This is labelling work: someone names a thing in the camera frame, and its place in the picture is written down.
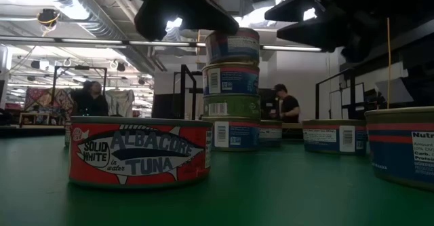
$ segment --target green table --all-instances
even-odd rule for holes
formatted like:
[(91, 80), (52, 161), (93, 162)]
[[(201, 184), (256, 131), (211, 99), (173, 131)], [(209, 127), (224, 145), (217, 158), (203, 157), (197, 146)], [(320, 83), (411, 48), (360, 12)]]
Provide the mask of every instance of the green table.
[(188, 187), (107, 191), (68, 184), (63, 136), (0, 139), (0, 225), (432, 225), (434, 193), (375, 178), (368, 157), (284, 145), (213, 152)]

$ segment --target stacked tuna cans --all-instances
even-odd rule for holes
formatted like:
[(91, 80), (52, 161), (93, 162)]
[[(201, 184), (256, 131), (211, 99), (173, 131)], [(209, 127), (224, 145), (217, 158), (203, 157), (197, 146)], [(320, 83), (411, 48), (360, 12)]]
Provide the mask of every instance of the stacked tuna cans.
[(259, 34), (239, 29), (235, 35), (213, 32), (205, 40), (203, 120), (214, 123), (217, 151), (253, 151), (259, 147)]

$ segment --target fish illustration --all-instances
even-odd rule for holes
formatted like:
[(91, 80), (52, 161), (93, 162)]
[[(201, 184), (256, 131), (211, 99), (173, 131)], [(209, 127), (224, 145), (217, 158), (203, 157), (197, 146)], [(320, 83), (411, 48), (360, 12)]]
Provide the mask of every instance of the fish illustration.
[(82, 140), (82, 139), (88, 138), (88, 137), (89, 137), (89, 130), (86, 132), (83, 132), (79, 128), (74, 129), (74, 132), (73, 132), (73, 140), (74, 141), (79, 141), (79, 140)]
[(121, 126), (93, 135), (78, 144), (77, 155), (87, 164), (111, 174), (125, 184), (129, 176), (170, 173), (205, 151), (179, 136), (180, 127), (162, 132), (146, 126)]

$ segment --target albacore tuna can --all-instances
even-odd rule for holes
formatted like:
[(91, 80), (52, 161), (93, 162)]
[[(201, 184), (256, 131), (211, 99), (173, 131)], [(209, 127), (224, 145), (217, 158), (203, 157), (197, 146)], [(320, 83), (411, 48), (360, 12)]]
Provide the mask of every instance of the albacore tuna can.
[(65, 123), (65, 146), (69, 147), (71, 142), (71, 123), (68, 121)]
[(248, 62), (259, 65), (259, 34), (253, 29), (240, 28), (235, 35), (214, 31), (205, 39), (208, 64)]
[(153, 188), (210, 173), (205, 121), (72, 117), (69, 178), (94, 187)]
[(204, 117), (260, 118), (260, 97), (252, 94), (213, 94), (203, 97)]
[(260, 121), (259, 144), (261, 147), (279, 147), (281, 140), (282, 121)]
[(260, 122), (241, 117), (204, 117), (214, 123), (212, 149), (215, 151), (255, 151), (259, 148)]
[(220, 63), (204, 67), (203, 94), (258, 94), (259, 67)]
[(363, 120), (304, 120), (306, 151), (366, 155), (366, 122)]
[(365, 113), (374, 174), (434, 191), (434, 107)]

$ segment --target cable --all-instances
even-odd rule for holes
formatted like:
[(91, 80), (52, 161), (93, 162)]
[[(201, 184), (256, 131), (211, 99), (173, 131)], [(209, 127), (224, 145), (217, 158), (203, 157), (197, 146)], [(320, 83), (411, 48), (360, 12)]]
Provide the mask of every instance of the cable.
[(387, 80), (387, 108), (389, 108), (390, 107), (390, 99), (391, 99), (391, 68), (392, 68), (390, 18), (387, 18), (387, 51), (389, 53), (389, 79)]
[(60, 16), (60, 13), (57, 14), (56, 18), (54, 18), (54, 19), (48, 20), (48, 21), (46, 21), (46, 22), (44, 22), (44, 21), (40, 21), (40, 20), (38, 19), (38, 22), (41, 23), (41, 24), (48, 24), (48, 23), (49, 23), (50, 26), (51, 26), (52, 23), (53, 23), (55, 20), (57, 20), (57, 19), (59, 18), (59, 16)]

